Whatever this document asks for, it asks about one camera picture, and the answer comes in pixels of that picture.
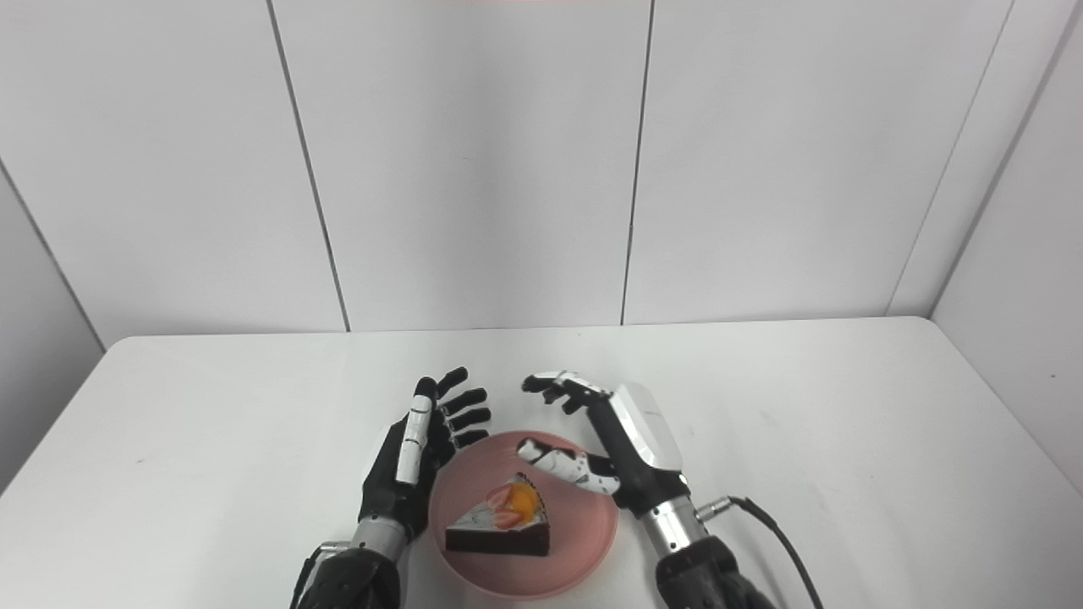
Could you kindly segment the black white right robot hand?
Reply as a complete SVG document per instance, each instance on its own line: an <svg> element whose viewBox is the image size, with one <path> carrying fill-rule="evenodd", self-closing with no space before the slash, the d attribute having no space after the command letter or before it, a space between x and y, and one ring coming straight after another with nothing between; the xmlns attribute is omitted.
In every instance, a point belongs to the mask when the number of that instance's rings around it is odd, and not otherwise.
<svg viewBox="0 0 1083 609"><path fill-rule="evenodd" d="M531 467L580 490L613 498L636 518L665 502L687 500L682 456L654 398L645 387L625 384L610 390L569 370L543 371L521 386L542 394L564 413L584 413L606 454L576 452L529 436L517 455Z"/></svg>

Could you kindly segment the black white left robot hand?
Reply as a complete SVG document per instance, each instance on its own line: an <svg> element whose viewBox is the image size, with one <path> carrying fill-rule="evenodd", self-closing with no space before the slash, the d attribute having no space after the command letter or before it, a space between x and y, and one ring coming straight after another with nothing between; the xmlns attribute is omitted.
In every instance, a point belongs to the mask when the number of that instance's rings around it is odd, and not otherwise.
<svg viewBox="0 0 1083 609"><path fill-rule="evenodd" d="M485 424L491 422L492 411L485 405L486 389L477 387L448 396L468 378L468 370L460 366L442 379L419 379L409 411L390 425L364 481L360 523L377 518L394 520L410 542L426 531L438 471L464 448L490 436Z"/></svg>

